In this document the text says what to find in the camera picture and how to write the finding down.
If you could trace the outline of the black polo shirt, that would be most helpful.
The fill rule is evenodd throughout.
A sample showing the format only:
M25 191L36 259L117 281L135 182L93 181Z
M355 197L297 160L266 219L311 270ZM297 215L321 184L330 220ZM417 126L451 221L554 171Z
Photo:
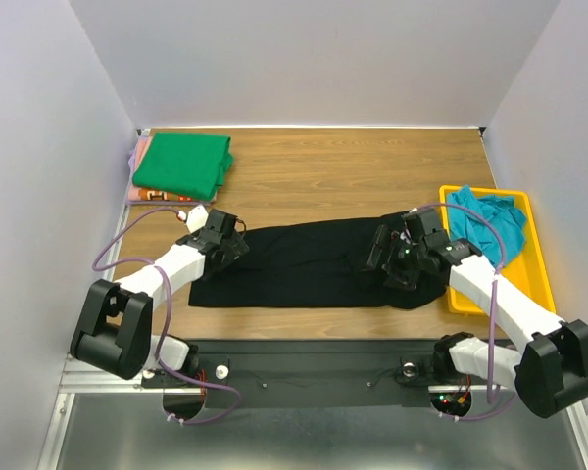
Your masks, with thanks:
M230 267L191 284L188 304L206 308L415 309L445 294L444 284L422 274L412 290L384 284L383 271L363 272L377 228L401 231L399 212L253 229L249 252Z

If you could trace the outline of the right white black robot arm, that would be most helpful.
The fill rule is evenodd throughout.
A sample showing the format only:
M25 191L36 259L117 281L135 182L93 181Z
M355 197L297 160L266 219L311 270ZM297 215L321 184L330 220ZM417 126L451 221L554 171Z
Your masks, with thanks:
M443 382L484 379L516 393L541 418L588 398L588 324L567 322L531 300L465 238L453 240L434 206L402 216L404 227L377 227L363 270L386 287L412 290L423 273L473 301L512 341L498 347L466 332L434 346L431 370Z

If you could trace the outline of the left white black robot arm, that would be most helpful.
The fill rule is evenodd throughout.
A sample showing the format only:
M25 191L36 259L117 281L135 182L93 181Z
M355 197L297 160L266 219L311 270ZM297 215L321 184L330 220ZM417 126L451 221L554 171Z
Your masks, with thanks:
M180 288L228 268L249 252L241 219L197 206L177 211L186 233L158 259L116 282L96 280L88 289L70 344L72 357L131 379L156 365L159 340L153 312Z

